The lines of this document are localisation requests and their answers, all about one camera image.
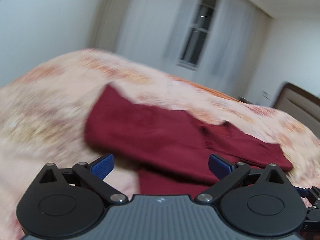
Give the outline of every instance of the floral bedspread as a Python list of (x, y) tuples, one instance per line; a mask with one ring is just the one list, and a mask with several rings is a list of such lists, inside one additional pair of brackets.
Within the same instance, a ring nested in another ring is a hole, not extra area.
[[(187, 109), (212, 124), (227, 120), (265, 142), (280, 143), (294, 165), (291, 182), (320, 187), (320, 141), (288, 114), (216, 97), (118, 55), (85, 49), (43, 63), (0, 89), (1, 240), (23, 236), (15, 208), (45, 163), (66, 168), (101, 155), (85, 145), (83, 129), (90, 109), (110, 81), (135, 103)], [(128, 196), (138, 193), (134, 166), (117, 159), (106, 181)]]

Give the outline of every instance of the red garment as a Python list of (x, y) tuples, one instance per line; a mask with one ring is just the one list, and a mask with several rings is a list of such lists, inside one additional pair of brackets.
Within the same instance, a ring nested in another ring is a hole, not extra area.
[(109, 85), (88, 117), (84, 138), (92, 147), (142, 163), (142, 194), (196, 195), (218, 181), (208, 168), (211, 153), (255, 168), (276, 163), (284, 171), (292, 169), (278, 144), (229, 122), (210, 125), (186, 111), (133, 104)]

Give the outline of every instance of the white logo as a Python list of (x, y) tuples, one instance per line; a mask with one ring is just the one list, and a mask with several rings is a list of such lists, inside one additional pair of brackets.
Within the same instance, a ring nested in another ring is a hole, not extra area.
[(158, 198), (158, 199), (157, 199), (157, 201), (158, 201), (159, 203), (162, 203), (162, 202), (164, 202), (164, 201), (165, 201), (165, 198), (163, 198), (163, 197)]

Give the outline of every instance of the brown upholstered headboard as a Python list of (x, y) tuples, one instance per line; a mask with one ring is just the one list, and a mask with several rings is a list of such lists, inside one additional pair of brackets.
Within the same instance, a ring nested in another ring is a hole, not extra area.
[(273, 108), (288, 113), (320, 138), (320, 98), (287, 83), (279, 93)]

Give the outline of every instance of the window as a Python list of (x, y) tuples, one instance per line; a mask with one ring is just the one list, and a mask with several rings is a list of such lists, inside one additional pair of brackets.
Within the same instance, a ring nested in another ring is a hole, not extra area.
[(209, 27), (213, 18), (216, 1), (217, 0), (201, 0), (196, 19), (191, 25), (189, 39), (183, 50), (179, 65), (190, 69), (197, 69), (200, 53), (210, 31)]

